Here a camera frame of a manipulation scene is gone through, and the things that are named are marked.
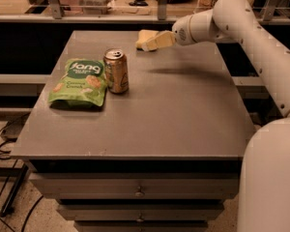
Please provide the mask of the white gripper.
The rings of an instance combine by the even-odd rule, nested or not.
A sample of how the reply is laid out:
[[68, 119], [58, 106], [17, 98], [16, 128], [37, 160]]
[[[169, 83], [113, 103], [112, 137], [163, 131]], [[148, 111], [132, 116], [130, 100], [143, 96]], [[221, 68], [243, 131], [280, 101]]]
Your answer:
[[180, 45], [192, 44], [192, 39], [189, 31], [190, 15], [179, 18], [172, 26], [171, 31], [159, 32], [154, 37], [146, 40], [141, 48], [144, 51], [152, 51], [162, 47], [169, 47], [175, 43]]

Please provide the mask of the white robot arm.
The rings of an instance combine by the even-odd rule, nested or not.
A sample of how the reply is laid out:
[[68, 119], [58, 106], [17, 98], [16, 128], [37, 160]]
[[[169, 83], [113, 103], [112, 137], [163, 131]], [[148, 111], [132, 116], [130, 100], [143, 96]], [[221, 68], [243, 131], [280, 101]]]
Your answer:
[[217, 0], [210, 10], [146, 38], [140, 48], [223, 40], [241, 47], [272, 102], [246, 145], [237, 232], [290, 232], [290, 49], [260, 25], [247, 0]]

